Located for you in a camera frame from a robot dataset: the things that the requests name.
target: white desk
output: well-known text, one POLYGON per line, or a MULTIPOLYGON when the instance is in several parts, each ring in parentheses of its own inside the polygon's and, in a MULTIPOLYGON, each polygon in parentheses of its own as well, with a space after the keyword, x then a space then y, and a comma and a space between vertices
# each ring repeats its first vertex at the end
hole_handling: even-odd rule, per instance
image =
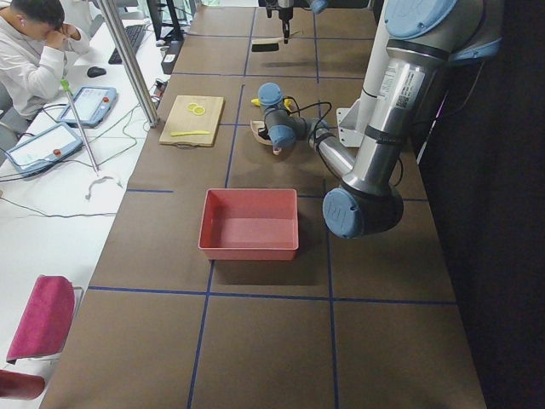
MULTIPOLYGON (((141 23, 141 21, 132 20, 129 24, 134 23, 141 23)), ((91 40, 91 50, 77 59, 67 76, 74 92, 82 85, 111 86, 118 91, 118 101, 104 122, 96 129, 87 130, 90 140, 114 125, 138 103, 124 67, 107 64, 113 48, 110 33, 107 27, 103 26, 91 40), (101 77, 88 78, 86 71, 90 66, 102 66, 107 73, 101 77)), ((168 79, 161 70, 161 55, 155 46, 152 32, 146 35, 136 57, 141 64, 142 74, 149 88, 153 86, 156 78, 168 79)), ((59 98, 51 103, 66 103, 66 97, 63 93, 59 93, 59 98)), ((51 109, 49 113, 56 118, 60 109, 51 109)), ((83 164, 66 162, 56 165, 39 176, 0 182, 3 197, 47 214, 117 212, 149 128, 146 116, 139 107, 134 110, 133 117, 125 129, 135 140, 123 133, 123 126, 128 123, 129 118, 124 119, 91 144, 95 158, 100 163, 136 141, 134 147, 100 166, 102 170, 119 176, 123 188, 117 186, 114 181, 105 181, 93 187, 91 199, 87 200, 84 196, 95 173, 92 168, 83 164)), ((53 124, 52 119, 41 112, 28 132, 37 134, 53 124)), ((69 159, 90 164, 85 149, 69 159)), ((6 160, 0 167, 0 176, 12 174, 16 174, 16 171, 6 160)), ((0 269, 0 310, 2 311, 0 314, 0 359, 5 359, 38 275, 63 275, 74 285, 86 288, 113 219, 113 216, 69 219, 40 217, 37 213, 0 200, 2 255, 0 260, 2 266, 0 269)), ((55 368, 55 363, 19 360, 15 366, 10 366, 4 361, 0 364, 0 368, 38 374, 46 377, 47 380, 55 368)), ((0 399, 0 409, 39 407, 41 400, 42 396, 29 401, 0 399)))

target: man's black hair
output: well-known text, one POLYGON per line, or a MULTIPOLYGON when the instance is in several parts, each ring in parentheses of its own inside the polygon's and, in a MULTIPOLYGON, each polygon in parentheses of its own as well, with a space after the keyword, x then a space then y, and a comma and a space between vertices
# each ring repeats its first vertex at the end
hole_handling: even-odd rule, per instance
POLYGON ((12 0, 10 7, 30 20, 50 24, 55 30, 59 30, 65 20, 65 10, 59 0, 12 0))

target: computer mouse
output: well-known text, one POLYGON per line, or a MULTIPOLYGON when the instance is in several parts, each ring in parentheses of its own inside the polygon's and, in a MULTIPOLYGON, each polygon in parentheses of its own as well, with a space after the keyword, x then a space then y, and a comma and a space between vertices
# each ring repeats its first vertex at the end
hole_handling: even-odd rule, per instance
POLYGON ((99 77, 100 75, 106 74, 106 70, 100 66, 91 66, 87 70, 87 76, 89 78, 99 77))

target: black keyboard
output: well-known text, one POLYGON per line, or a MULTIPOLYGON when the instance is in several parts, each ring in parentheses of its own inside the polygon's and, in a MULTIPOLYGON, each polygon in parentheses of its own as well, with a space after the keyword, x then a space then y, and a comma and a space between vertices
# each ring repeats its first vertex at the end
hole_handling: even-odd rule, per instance
MULTIPOLYGON (((146 34, 146 25, 137 24, 135 26, 127 26, 125 27, 125 33, 127 34, 127 38, 129 39, 131 47, 136 53, 136 51, 140 47, 140 44, 142 44, 142 39, 144 38, 144 34, 146 34)), ((121 55, 119 55, 118 49, 114 49, 112 56, 110 57, 110 60, 108 60, 108 64, 121 64, 121 63, 122 63, 121 55)))

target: man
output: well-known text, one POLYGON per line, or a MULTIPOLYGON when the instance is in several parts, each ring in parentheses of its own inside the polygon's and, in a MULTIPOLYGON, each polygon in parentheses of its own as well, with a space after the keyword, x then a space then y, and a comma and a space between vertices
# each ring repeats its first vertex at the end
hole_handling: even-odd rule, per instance
POLYGON ((0 0, 0 81, 23 118, 59 92, 65 51, 89 49, 89 37, 64 19, 59 0, 0 0))

